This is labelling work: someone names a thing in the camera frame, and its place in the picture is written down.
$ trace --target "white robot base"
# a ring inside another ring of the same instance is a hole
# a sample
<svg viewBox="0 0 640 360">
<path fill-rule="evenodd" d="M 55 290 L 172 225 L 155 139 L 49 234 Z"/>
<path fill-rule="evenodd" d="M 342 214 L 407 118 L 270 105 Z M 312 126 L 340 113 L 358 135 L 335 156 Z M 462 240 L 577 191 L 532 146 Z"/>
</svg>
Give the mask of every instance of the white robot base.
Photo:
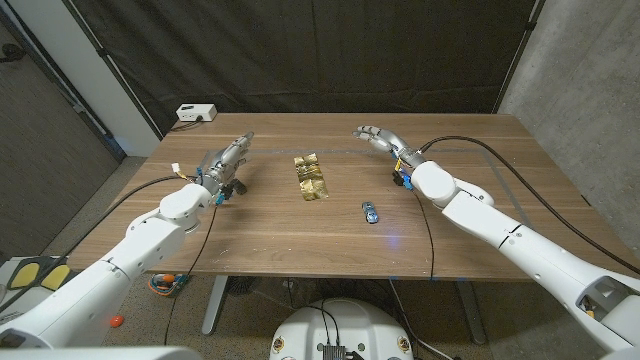
<svg viewBox="0 0 640 360">
<path fill-rule="evenodd" d="M 273 336 L 269 359 L 413 360 L 405 330 L 377 307 L 347 298 L 327 299 L 324 304 L 318 301 L 311 306 L 318 309 L 304 307 L 280 325 Z"/>
</svg>

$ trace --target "black backdrop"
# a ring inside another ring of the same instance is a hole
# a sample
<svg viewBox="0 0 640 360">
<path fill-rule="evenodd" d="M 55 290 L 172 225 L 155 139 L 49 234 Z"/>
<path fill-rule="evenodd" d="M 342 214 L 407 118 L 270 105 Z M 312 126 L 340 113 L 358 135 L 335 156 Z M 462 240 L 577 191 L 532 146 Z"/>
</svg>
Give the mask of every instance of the black backdrop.
<svg viewBox="0 0 640 360">
<path fill-rule="evenodd" d="M 534 0 L 76 0 L 163 133 L 220 112 L 488 113 Z"/>
</svg>

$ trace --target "screw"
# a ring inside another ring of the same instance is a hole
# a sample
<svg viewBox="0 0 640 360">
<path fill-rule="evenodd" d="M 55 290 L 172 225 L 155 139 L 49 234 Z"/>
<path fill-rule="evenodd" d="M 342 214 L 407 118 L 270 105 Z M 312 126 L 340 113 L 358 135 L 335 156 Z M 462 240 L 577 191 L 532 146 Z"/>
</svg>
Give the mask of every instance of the screw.
<svg viewBox="0 0 640 360">
<path fill-rule="evenodd" d="M 407 340 L 406 337 L 401 336 L 398 338 L 398 347 L 400 348 L 400 350 L 402 350 L 402 352 L 406 353 L 411 348 L 411 345 L 409 344 L 409 340 Z"/>
<path fill-rule="evenodd" d="M 273 350 L 275 352 L 279 353 L 280 350 L 282 350 L 283 348 L 284 348 L 284 339 L 282 338 L 282 336 L 273 340 Z"/>
</svg>

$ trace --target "table leg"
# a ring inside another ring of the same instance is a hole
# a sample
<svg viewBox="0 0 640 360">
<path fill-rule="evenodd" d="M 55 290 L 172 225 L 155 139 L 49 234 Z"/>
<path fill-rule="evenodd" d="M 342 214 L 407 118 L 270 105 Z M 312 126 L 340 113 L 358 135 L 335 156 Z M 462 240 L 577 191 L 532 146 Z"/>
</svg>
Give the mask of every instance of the table leg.
<svg viewBox="0 0 640 360">
<path fill-rule="evenodd" d="M 213 290 L 211 290 L 211 296 L 209 297 L 209 305 L 207 305 L 207 312 L 204 314 L 204 322 L 202 324 L 202 333 L 205 335 L 211 335 L 216 329 L 228 278 L 226 275 L 218 275 L 213 283 Z"/>
<path fill-rule="evenodd" d="M 460 300 L 462 300 L 462 307 L 467 316 L 467 324 L 469 324 L 469 330 L 471 330 L 471 339 L 477 345 L 482 345 L 487 342 L 487 335 L 484 333 L 484 327 L 482 326 L 482 319 L 480 318 L 480 311 L 478 310 L 478 302 L 476 301 L 476 294 L 473 291 L 473 285 L 469 281 L 456 281 L 456 287 L 458 288 L 458 294 Z"/>
</svg>

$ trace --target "gold foil package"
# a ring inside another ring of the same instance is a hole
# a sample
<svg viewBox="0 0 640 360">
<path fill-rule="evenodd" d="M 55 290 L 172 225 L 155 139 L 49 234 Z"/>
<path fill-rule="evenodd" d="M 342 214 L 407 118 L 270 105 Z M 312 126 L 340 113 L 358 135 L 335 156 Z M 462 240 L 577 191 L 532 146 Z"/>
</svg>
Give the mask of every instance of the gold foil package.
<svg viewBox="0 0 640 360">
<path fill-rule="evenodd" d="M 307 201 L 329 197 L 316 154 L 296 157 L 293 161 L 296 164 L 302 197 Z"/>
</svg>

